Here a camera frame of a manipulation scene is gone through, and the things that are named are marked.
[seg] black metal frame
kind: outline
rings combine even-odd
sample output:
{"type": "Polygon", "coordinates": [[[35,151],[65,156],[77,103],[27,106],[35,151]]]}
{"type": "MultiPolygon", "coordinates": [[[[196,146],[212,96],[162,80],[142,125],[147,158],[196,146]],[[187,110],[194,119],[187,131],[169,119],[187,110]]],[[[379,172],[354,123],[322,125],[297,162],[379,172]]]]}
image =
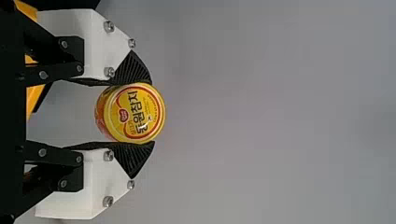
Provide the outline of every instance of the black metal frame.
{"type": "Polygon", "coordinates": [[[81,153],[26,141],[26,88],[81,76],[84,40],[53,36],[20,13],[10,0],[0,2],[0,20],[6,21],[0,26],[0,64],[9,83],[14,76],[15,97],[13,110],[7,111],[14,118],[14,131],[3,136],[3,142],[14,138],[14,148],[8,145],[1,150],[0,223],[13,223],[53,191],[83,189],[81,153]],[[25,64],[25,54],[38,63],[25,64]],[[25,164],[35,167],[25,173],[25,164]]]}

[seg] bolt head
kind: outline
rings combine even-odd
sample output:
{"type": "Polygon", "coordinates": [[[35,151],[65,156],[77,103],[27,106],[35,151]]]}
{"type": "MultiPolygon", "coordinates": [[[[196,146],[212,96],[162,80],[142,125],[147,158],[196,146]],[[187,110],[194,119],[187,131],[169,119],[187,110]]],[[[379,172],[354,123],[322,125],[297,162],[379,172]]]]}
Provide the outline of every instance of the bolt head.
{"type": "Polygon", "coordinates": [[[61,189],[66,188],[67,186],[67,180],[61,180],[61,182],[59,183],[59,187],[61,187],[61,189]]]}
{"type": "Polygon", "coordinates": [[[103,199],[103,207],[111,207],[114,203],[114,198],[112,196],[106,196],[103,199]]]}
{"type": "Polygon", "coordinates": [[[129,46],[130,49],[134,49],[136,47],[136,40],[129,39],[128,40],[128,46],[129,46]]]}
{"type": "Polygon", "coordinates": [[[106,33],[113,33],[114,30],[116,29],[112,21],[105,21],[105,23],[103,23],[103,26],[105,28],[106,33]]]}
{"type": "Polygon", "coordinates": [[[67,42],[66,41],[61,41],[61,46],[62,46],[62,48],[64,48],[64,49],[67,49],[68,47],[69,47],[69,45],[67,44],[67,42]]]}
{"type": "Polygon", "coordinates": [[[128,181],[127,188],[128,189],[134,189],[134,180],[128,181]]]}
{"type": "Polygon", "coordinates": [[[39,157],[47,156],[47,150],[45,148],[41,148],[40,150],[38,150],[38,156],[39,157]]]}
{"type": "Polygon", "coordinates": [[[116,75],[116,70],[112,67],[105,68],[105,76],[106,77],[114,77],[116,75]]]}
{"type": "Polygon", "coordinates": [[[43,79],[43,80],[49,78],[49,75],[47,74],[46,71],[41,71],[41,72],[38,73],[38,75],[39,75],[40,78],[43,79]]]}
{"type": "Polygon", "coordinates": [[[82,68],[81,65],[77,65],[77,71],[80,72],[80,73],[83,71],[83,68],[82,68]]]}
{"type": "Polygon", "coordinates": [[[113,161],[114,160],[114,152],[112,150],[105,152],[103,159],[104,159],[104,161],[113,161]]]}
{"type": "Polygon", "coordinates": [[[76,158],[76,162],[78,162],[78,163],[82,162],[82,157],[78,156],[78,157],[76,158]]]}

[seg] gray background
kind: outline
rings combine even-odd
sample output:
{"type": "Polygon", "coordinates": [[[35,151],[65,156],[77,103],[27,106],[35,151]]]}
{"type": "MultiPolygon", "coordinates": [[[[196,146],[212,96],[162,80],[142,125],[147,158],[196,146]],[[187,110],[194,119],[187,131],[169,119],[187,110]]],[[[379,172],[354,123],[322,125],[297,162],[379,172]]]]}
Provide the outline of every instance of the gray background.
{"type": "MultiPolygon", "coordinates": [[[[134,192],[70,223],[396,222],[396,3],[102,0],[168,117],[134,192]]],[[[29,137],[106,140],[56,83],[29,137]]],[[[22,217],[18,223],[55,223],[22,217]]]]}

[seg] tuna can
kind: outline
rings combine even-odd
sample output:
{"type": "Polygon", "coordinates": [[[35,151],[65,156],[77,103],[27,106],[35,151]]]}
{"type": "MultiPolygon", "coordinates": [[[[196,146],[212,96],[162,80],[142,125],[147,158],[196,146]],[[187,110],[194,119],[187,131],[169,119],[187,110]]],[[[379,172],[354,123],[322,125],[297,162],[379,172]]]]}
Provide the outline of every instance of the tuna can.
{"type": "Polygon", "coordinates": [[[153,140],[163,129],[165,104],[146,83],[109,87],[99,96],[96,125],[107,138],[135,144],[153,140]]]}

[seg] can label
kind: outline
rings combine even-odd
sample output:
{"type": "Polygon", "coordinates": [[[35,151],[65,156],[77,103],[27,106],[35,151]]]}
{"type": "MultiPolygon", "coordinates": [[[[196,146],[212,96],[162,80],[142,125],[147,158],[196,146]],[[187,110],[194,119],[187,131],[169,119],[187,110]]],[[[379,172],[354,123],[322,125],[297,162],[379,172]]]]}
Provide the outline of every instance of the can label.
{"type": "Polygon", "coordinates": [[[110,107],[110,129],[130,139],[144,139],[160,126],[160,101],[151,90],[132,86],[120,91],[110,107]]]}
{"type": "Polygon", "coordinates": [[[158,91],[146,83],[110,87],[99,96],[95,119],[109,139],[144,144],[163,128],[165,105],[158,91]]]}

